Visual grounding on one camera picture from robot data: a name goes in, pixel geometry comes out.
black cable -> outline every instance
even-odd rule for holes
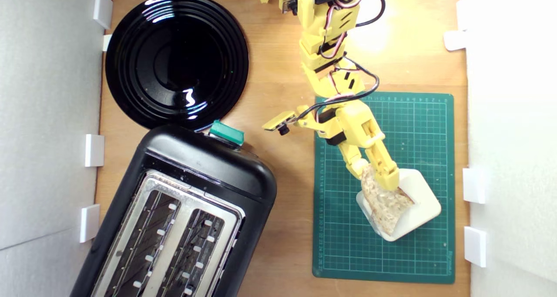
[[[362,67],[361,65],[359,65],[358,63],[352,61],[351,59],[348,59],[348,57],[344,56],[344,59],[349,60],[350,62],[354,63],[354,65],[356,66],[356,68],[364,71],[364,73],[370,75],[371,77],[373,77],[376,80],[376,83],[373,85],[373,87],[362,93],[362,94],[356,94],[354,96],[349,96],[349,97],[344,97],[344,98],[339,98],[339,99],[334,99],[331,101],[326,101],[326,102],[319,102],[319,103],[315,103],[314,105],[312,105],[311,107],[309,107],[307,110],[305,110],[304,112],[302,112],[300,115],[298,115],[298,117],[296,117],[296,120],[300,120],[301,118],[304,118],[306,115],[310,114],[310,112],[312,112],[313,110],[317,109],[317,111],[319,111],[320,108],[324,107],[324,106],[328,106],[328,105],[334,105],[337,103],[342,103],[342,102],[347,102],[347,101],[353,101],[353,100],[357,100],[357,99],[361,99],[364,97],[369,96],[370,94],[372,94],[375,90],[377,90],[377,88],[379,87],[379,77],[377,77],[377,75],[373,74],[372,72],[368,71],[367,69],[364,69],[364,67]]]
[[[356,27],[362,27],[362,26],[365,26],[365,25],[370,25],[371,23],[376,22],[378,19],[380,19],[382,17],[383,13],[385,12],[385,0],[380,0],[380,1],[381,1],[381,10],[379,11],[379,14],[377,14],[376,17],[374,17],[374,18],[372,18],[368,21],[364,21],[364,23],[356,24]]]

black toaster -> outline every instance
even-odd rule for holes
[[[215,122],[143,138],[72,297],[235,296],[276,196],[270,170]]]

bread slice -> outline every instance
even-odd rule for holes
[[[375,170],[370,165],[362,171],[362,192],[372,209],[372,220],[376,227],[391,236],[396,222],[414,202],[400,188],[384,190],[375,180]]]

green button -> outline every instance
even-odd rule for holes
[[[238,146],[243,145],[243,132],[231,128],[230,126],[221,123],[221,121],[219,120],[215,120],[213,122],[213,126],[211,126],[211,130],[209,130],[209,133],[229,140],[229,142],[234,142]]]

white clip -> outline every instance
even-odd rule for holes
[[[465,201],[485,204],[485,179],[477,169],[462,169],[462,195]]]
[[[80,243],[84,243],[97,235],[99,231],[100,209],[101,206],[99,204],[81,208]]]
[[[112,21],[112,0],[95,0],[93,19],[104,29],[110,29]]]
[[[466,30],[470,24],[470,10],[465,0],[458,0],[456,3],[456,17],[458,30],[446,31],[443,35],[445,48],[448,51],[464,49],[468,45]]]
[[[464,259],[486,267],[487,233],[470,226],[464,227]]]
[[[85,135],[85,166],[104,165],[104,136]]]

